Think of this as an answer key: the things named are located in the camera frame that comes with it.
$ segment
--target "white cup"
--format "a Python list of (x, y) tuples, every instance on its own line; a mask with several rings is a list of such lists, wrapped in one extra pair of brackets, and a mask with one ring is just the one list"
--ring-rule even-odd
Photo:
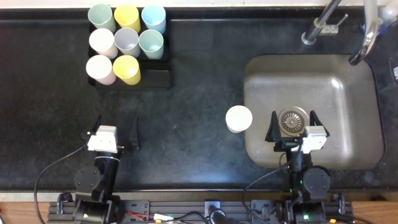
[(163, 56), (164, 40), (159, 31), (142, 32), (139, 36), (139, 46), (150, 59), (160, 59)]
[(92, 49), (100, 55), (105, 55), (108, 58), (115, 58), (118, 54), (118, 48), (114, 44), (113, 33), (108, 29), (94, 30), (88, 40)]
[(104, 85), (110, 85), (116, 80), (112, 62), (104, 55), (95, 55), (86, 64), (87, 74)]
[(132, 28), (119, 29), (114, 35), (114, 44), (124, 55), (138, 57), (141, 50), (138, 45), (138, 34)]
[(148, 29), (157, 30), (161, 34), (166, 31), (166, 11), (162, 6), (146, 6), (141, 17)]
[(97, 29), (105, 28), (111, 32), (116, 30), (112, 9), (105, 4), (97, 4), (91, 7), (88, 11), (88, 20), (90, 20)]
[(233, 133), (240, 133), (250, 127), (253, 116), (245, 106), (231, 107), (225, 116), (228, 129)]

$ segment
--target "wooden table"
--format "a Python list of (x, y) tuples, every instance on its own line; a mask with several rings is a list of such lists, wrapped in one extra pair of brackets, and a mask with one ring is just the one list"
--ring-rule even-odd
[[(353, 202), (353, 206), (357, 217), (374, 224), (398, 223), (398, 202)], [(0, 202), (0, 209), (6, 224), (40, 224), (33, 202)], [(49, 203), (40, 202), (39, 209), (46, 221)]]

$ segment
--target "drain strainer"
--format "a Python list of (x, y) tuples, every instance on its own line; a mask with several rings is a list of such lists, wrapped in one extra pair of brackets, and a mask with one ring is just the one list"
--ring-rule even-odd
[(302, 133), (306, 125), (308, 125), (308, 115), (299, 107), (284, 109), (279, 114), (279, 126), (288, 135), (296, 136)]

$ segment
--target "sink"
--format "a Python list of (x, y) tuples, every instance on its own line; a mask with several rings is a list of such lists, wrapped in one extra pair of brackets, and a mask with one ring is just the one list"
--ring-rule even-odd
[(244, 105), (253, 115), (246, 150), (256, 164), (279, 166), (281, 152), (264, 140), (273, 111), (283, 136), (292, 136), (308, 125), (311, 110), (330, 133), (323, 149), (311, 152), (314, 165), (369, 169), (379, 163), (384, 139), (373, 71), (366, 62), (350, 65), (348, 58), (265, 55), (246, 65)]

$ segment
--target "faucet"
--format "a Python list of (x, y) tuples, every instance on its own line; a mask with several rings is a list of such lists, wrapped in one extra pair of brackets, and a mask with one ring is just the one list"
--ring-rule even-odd
[[(304, 44), (312, 45), (315, 43), (317, 36), (325, 28), (326, 21), (329, 19), (330, 15), (337, 8), (340, 2), (341, 0), (332, 0), (325, 10), (323, 10), (321, 16), (313, 21), (310, 30), (308, 32), (304, 32), (302, 35), (302, 41)], [(365, 35), (361, 48), (356, 52), (356, 54), (351, 55), (351, 57), (348, 59), (348, 62), (351, 65), (357, 65), (363, 60), (363, 58), (367, 56), (374, 44), (374, 41), (376, 40), (377, 31), (379, 29), (376, 0), (364, 0), (363, 3), (366, 18)]]

